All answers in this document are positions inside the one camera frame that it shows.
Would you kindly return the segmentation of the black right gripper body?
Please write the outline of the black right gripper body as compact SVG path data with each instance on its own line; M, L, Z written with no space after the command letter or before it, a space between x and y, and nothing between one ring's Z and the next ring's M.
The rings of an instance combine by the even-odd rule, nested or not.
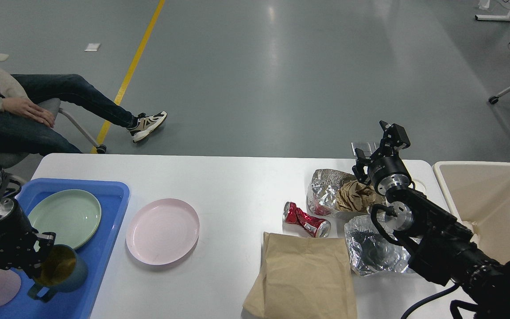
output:
M366 172L371 179L371 183L362 183L370 185L379 195L386 195L392 190L408 188L411 185L412 178L399 156L385 157L382 154L372 154L370 165L366 167Z

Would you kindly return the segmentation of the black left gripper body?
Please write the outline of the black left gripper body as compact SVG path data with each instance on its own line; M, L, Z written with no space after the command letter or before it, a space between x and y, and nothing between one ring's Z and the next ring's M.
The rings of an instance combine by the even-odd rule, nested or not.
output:
M8 268L18 268L18 243L22 235L34 231L15 199L0 201L0 251Z

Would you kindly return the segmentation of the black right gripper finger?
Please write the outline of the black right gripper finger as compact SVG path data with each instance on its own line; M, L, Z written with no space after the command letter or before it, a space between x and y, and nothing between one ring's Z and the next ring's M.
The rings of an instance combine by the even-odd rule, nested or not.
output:
M388 124L386 121L380 121L380 126L384 132L380 141L380 154L383 156L397 156L401 150L411 146L403 126L396 123Z
M370 158L365 156L365 153L360 148L355 148L355 165L352 167L352 171L359 183L371 183L371 179L366 172L366 167L371 163Z

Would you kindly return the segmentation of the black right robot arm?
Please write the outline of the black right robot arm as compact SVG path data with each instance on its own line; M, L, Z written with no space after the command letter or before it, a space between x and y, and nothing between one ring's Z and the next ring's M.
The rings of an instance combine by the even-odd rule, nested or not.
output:
M370 219L390 244L409 253L409 268L425 280L439 285L453 281L451 288L424 298L409 307L406 319L419 307L462 288L472 303L453 300L450 312L462 317L460 309L476 319L510 319L510 261L501 264L472 242L473 232L453 214L427 199L412 186L413 180L399 157L410 146L404 127L380 121L383 136L369 157L355 148L352 168L357 180L371 185L387 204L374 204Z

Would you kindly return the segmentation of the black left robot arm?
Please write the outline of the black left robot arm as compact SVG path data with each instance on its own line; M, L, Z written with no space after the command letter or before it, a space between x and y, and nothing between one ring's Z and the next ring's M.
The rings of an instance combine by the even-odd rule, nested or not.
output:
M21 189L22 183L0 165L0 269L22 270L34 279L41 276L55 233L41 233L31 225L15 198Z

